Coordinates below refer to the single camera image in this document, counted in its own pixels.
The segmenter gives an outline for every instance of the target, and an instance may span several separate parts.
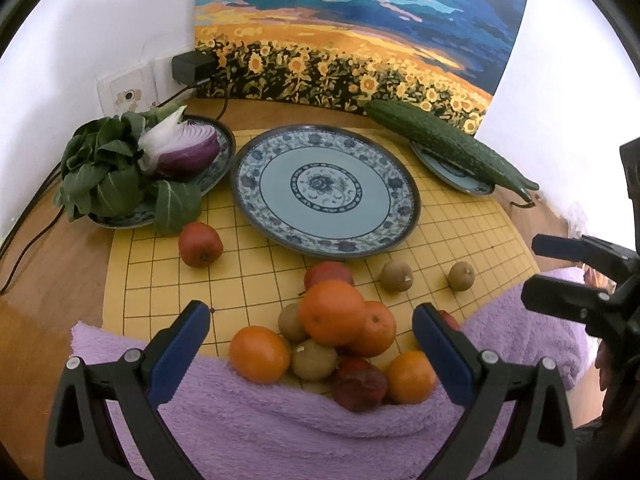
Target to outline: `ceramic plate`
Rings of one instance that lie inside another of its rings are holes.
[[[220,153],[211,165],[203,171],[194,181],[198,183],[203,195],[207,194],[231,168],[231,161],[236,152],[236,138],[234,134],[224,124],[206,117],[185,115],[185,119],[194,122],[212,124],[218,131],[218,142],[220,143]],[[89,218],[102,227],[109,229],[131,229],[152,224],[154,222],[154,204],[143,202],[128,215],[122,216],[97,216],[90,214]]]
[[[234,160],[231,188],[258,231],[321,258],[388,250],[420,215],[406,168],[372,140],[331,126],[284,126],[255,137]]]
[[[471,195],[490,195],[495,190],[495,184],[480,182],[466,171],[455,168],[443,160],[433,158],[420,144],[411,141],[411,149],[427,168],[433,171],[440,180],[446,182],[458,191]]]

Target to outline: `yellow grid board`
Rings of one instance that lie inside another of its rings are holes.
[[[353,131],[392,152],[414,177],[422,210],[413,233],[391,251],[350,260],[356,287],[366,300],[385,303],[398,324],[396,343],[372,362],[384,367],[400,352],[414,349],[414,307],[431,301],[459,322],[503,291],[539,272],[529,248],[510,218],[490,196],[470,196],[434,177],[407,144],[396,144],[386,130]],[[238,150],[262,130],[235,133]],[[153,226],[116,231],[107,271],[102,327],[109,332],[148,341],[176,319],[190,300],[215,308],[209,335],[200,353],[225,358],[233,335],[250,324],[278,331],[278,315],[299,300],[306,269],[320,260],[303,256],[267,240],[250,226],[234,205],[228,178],[202,199],[200,221],[214,227],[225,247],[207,269],[192,269],[178,257],[177,237],[158,237]],[[390,259],[414,271],[407,292],[389,294],[376,281]],[[476,270],[474,286],[453,293],[446,274],[455,261]],[[318,393],[326,384],[284,383]]]

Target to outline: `white wall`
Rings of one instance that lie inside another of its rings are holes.
[[[0,58],[0,240],[102,115],[97,81],[193,44],[194,1],[40,1]]]
[[[640,136],[640,78],[591,0],[528,0],[478,139],[537,181],[556,210],[578,203],[596,236],[634,248],[620,144]]]
[[[101,115],[97,81],[193,41],[194,0],[42,0],[0,59],[0,239],[73,130]],[[618,156],[640,135],[640,80],[590,0],[529,0],[478,138],[594,232],[633,246]]]

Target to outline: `cucumber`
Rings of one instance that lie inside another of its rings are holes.
[[[378,124],[418,142],[436,158],[468,171],[479,180],[511,189],[526,201],[524,205],[512,202],[513,205],[535,206],[528,190],[538,190],[538,184],[524,177],[513,164],[486,144],[464,134],[436,115],[398,100],[370,101],[364,105],[364,109]]]

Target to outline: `leafy green vegetable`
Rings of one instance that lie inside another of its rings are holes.
[[[124,215],[145,200],[155,200],[158,232],[175,234],[200,215],[198,186],[152,182],[138,166],[142,133],[180,106],[169,103],[141,114],[104,117],[74,132],[60,161],[63,180],[53,197],[56,206],[65,208],[69,221],[87,214]]]
[[[79,170],[68,173],[64,178],[65,192],[70,197],[91,191],[109,173],[106,164],[83,164]]]
[[[133,211],[142,201],[139,184],[140,174],[135,166],[109,172],[96,188],[102,215],[124,215]]]
[[[156,230],[162,236],[178,234],[200,216],[200,188],[196,184],[158,180]]]

